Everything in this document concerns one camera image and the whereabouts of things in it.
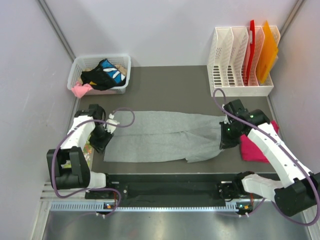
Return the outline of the grey t shirt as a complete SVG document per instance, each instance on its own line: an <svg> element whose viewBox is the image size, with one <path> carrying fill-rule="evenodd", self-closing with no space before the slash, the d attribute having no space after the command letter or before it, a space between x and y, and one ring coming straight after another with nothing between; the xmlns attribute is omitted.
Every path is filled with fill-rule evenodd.
<svg viewBox="0 0 320 240"><path fill-rule="evenodd" d="M224 116L171 111L136 111L134 123L117 128L103 160L159 163L185 159L195 163L221 153Z"/></svg>

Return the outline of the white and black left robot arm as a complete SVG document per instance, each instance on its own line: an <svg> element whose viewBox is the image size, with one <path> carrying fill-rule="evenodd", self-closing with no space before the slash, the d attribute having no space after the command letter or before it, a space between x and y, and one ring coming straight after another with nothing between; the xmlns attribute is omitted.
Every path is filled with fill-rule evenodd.
<svg viewBox="0 0 320 240"><path fill-rule="evenodd" d="M51 185L57 190L96 189L102 198L109 198L114 191L105 173L92 172L85 157L89 144L97 153L103 153L114 136L119 122L113 115L106 120L105 110L98 104L75 113L73 124L61 146L46 154Z"/></svg>

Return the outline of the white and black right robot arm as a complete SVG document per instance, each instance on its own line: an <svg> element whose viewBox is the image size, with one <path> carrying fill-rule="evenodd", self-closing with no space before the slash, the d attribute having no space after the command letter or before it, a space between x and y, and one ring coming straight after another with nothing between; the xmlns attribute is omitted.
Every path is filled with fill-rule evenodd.
<svg viewBox="0 0 320 240"><path fill-rule="evenodd" d="M226 116L220 122L220 149L234 148L240 144L242 136L247 136L279 177L272 180L252 171L241 172L232 181L237 197L259 195L272 201L287 217L320 205L320 175L300 163L263 111L256 109L249 112L239 99L224 104L222 111Z"/></svg>

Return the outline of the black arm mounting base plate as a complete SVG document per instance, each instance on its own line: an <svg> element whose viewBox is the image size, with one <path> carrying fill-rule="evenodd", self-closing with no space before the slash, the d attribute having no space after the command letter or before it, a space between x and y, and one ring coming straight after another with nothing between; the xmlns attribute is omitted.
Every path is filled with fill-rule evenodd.
<svg viewBox="0 0 320 240"><path fill-rule="evenodd" d="M148 206L209 206L223 204L217 185L230 182L235 173L109 174L108 187L129 203Z"/></svg>

